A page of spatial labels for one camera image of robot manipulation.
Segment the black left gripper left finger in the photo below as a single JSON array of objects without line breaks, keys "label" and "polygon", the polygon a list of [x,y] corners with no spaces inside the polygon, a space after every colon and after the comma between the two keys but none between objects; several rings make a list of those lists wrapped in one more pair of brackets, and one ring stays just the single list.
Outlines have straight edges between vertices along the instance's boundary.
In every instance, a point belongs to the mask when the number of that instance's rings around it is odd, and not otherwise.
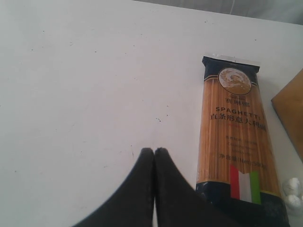
[{"label": "black left gripper left finger", "polygon": [[143,148],[124,182],[76,227],[151,227],[154,209],[154,153]]}]

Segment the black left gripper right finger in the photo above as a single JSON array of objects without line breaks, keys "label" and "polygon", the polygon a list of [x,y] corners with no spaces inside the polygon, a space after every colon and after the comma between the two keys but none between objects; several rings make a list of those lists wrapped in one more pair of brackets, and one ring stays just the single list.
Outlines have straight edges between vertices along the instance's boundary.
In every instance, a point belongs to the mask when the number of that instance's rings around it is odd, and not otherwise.
[{"label": "black left gripper right finger", "polygon": [[261,204],[230,197],[226,183],[199,183],[195,191],[182,176],[169,152],[154,154],[154,192],[160,227],[287,227],[281,198],[261,193]]}]

